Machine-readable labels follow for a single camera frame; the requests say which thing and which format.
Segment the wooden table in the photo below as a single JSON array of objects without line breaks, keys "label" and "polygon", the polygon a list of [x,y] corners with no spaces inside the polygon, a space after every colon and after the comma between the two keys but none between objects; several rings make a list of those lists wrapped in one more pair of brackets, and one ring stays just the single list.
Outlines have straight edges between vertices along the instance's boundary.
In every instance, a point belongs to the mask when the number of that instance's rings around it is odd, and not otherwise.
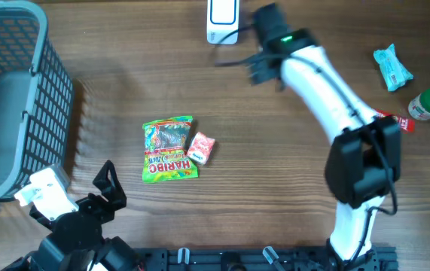
[{"label": "wooden table", "polygon": [[[77,92],[66,158],[70,194],[95,192],[91,181],[110,159],[129,198],[104,236],[135,248],[324,244],[336,202],[323,178],[325,134],[276,82],[252,87],[243,67],[212,67],[206,1],[46,2],[49,36]],[[267,3],[242,0],[242,9]],[[313,31],[370,106],[407,115],[408,102],[430,87],[430,0],[281,4],[289,23]],[[387,92],[372,57],[391,43],[415,77],[397,93]],[[222,50],[248,56],[255,40],[248,35]],[[143,184],[142,124],[183,114],[218,140],[212,162],[198,179]],[[396,246],[402,270],[430,270],[430,121],[417,122],[402,148],[400,211],[377,216],[373,241]],[[0,205],[0,269],[48,234],[28,211]]]}]

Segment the white box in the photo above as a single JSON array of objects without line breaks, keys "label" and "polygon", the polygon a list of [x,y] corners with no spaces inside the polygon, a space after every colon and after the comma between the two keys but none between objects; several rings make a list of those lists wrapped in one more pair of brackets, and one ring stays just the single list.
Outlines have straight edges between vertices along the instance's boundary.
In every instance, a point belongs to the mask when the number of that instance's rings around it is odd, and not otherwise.
[{"label": "white box", "polygon": [[[206,15],[206,40],[218,44],[226,35],[238,29],[239,0],[208,0]],[[222,44],[235,44],[238,33],[233,34]]]}]

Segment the gray basket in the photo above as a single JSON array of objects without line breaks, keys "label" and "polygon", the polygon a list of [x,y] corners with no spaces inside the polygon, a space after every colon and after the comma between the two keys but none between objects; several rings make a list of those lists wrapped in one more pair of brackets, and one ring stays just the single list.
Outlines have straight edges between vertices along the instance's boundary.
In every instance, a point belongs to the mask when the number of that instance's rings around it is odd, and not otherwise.
[{"label": "gray basket", "polygon": [[64,163],[74,90],[47,37],[43,10],[0,2],[0,197]]}]

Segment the blue packet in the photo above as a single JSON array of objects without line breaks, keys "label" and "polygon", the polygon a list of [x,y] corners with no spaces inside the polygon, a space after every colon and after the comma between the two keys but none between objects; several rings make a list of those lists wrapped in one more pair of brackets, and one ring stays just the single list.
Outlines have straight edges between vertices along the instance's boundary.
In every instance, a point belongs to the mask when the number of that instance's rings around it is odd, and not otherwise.
[{"label": "blue packet", "polygon": [[392,92],[405,85],[405,82],[413,79],[413,75],[398,61],[395,56],[395,45],[391,44],[385,50],[376,50],[374,59],[379,63],[383,79],[387,89]]}]

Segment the plastic jar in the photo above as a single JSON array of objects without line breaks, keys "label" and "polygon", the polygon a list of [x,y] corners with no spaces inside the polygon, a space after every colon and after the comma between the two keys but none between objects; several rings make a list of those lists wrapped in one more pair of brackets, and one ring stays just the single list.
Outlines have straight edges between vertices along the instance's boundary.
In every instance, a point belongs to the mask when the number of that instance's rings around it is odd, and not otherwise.
[{"label": "plastic jar", "polygon": [[416,120],[430,119],[430,88],[413,99],[408,109]]}]

